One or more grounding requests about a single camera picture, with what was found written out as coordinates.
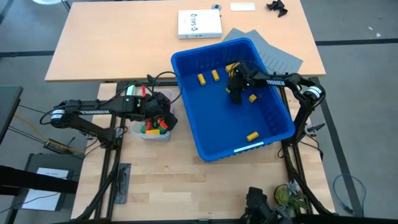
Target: wooden desk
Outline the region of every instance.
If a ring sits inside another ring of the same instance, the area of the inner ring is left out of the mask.
[[[109,99],[116,84],[102,84],[98,98]],[[178,93],[176,87],[167,87]],[[287,91],[292,114],[299,104]],[[284,160],[277,157],[279,142],[231,156],[203,162],[195,148],[182,100],[175,102],[178,123],[168,143],[145,141],[126,134],[121,162],[131,163],[129,196],[124,205],[115,205],[112,220],[187,220],[201,218],[239,218],[250,186],[272,194],[287,182]],[[94,116],[93,122],[108,127],[109,115]],[[314,144],[311,139],[304,142]],[[334,211],[328,183],[317,150],[299,145],[307,184],[324,204]],[[84,160],[72,217],[79,216],[94,197],[100,182],[104,150],[97,149]],[[109,194],[105,194],[107,203]]]
[[[325,74],[299,0],[285,0],[289,12],[280,18],[277,11],[266,9],[272,0],[252,0],[256,10],[246,12],[231,11],[232,2],[242,1],[75,2],[45,81],[143,79],[172,70],[175,52],[221,42],[232,28],[256,29],[271,45],[301,58],[302,75]],[[214,4],[222,7],[222,38],[179,40],[178,10],[210,9]]]

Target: blue plastic bin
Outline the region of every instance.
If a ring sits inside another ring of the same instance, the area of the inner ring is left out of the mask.
[[[287,139],[295,128],[277,90],[272,86],[245,90],[242,104],[232,104],[226,92],[228,73],[225,66],[238,61],[255,62],[265,69],[260,56],[247,38],[240,38],[197,49],[178,52],[172,56],[174,72],[187,111],[199,156],[215,161]],[[214,81],[212,70],[220,80]],[[198,74],[206,85],[200,85]],[[250,103],[249,96],[257,99]],[[257,131],[259,137],[251,142],[246,136]]]

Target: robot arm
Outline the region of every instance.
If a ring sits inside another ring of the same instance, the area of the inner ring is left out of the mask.
[[[170,100],[160,92],[145,96],[115,96],[107,101],[63,101],[54,108],[50,124],[55,128],[73,128],[96,136],[103,147],[116,149],[120,134],[113,128],[99,127],[80,115],[114,114],[130,121],[144,121],[162,117],[171,131],[177,119],[170,113]]]
[[[312,111],[326,96],[325,89],[298,73],[286,75],[270,75],[259,69],[249,69],[245,62],[239,62],[229,73],[227,88],[230,89],[231,101],[241,104],[241,92],[250,88],[265,86],[287,87],[300,103],[300,109],[294,120],[295,134],[288,139],[289,143],[297,144],[305,135],[305,124]]]

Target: yellow block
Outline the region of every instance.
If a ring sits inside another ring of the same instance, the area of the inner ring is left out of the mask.
[[[147,130],[145,134],[160,134],[159,129]]]
[[[218,76],[217,70],[211,71],[211,74],[213,75],[214,81],[220,80],[220,77]]]
[[[248,135],[246,137],[246,140],[248,140],[248,142],[251,142],[253,140],[255,140],[257,137],[259,136],[259,133],[257,133],[257,131],[251,133],[250,135]]]
[[[256,99],[257,99],[257,97],[256,97],[254,94],[252,94],[251,96],[249,96],[249,101],[250,101],[251,103],[253,103],[253,101],[256,100]]]
[[[225,66],[226,72],[232,72],[232,68],[237,66],[237,65],[239,65],[239,64],[240,64],[240,62],[235,62],[235,63],[232,63],[231,65]]]
[[[198,75],[198,79],[199,79],[199,82],[200,82],[201,85],[205,85],[206,84],[205,77],[203,77],[202,74]]]

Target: gray paper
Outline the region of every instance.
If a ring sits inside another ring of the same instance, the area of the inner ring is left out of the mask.
[[[234,28],[223,41],[233,40],[240,37],[247,37],[253,41],[268,73],[276,72],[278,74],[284,74],[285,72],[298,72],[301,64],[303,64],[303,60],[269,45],[256,30],[244,33]]]

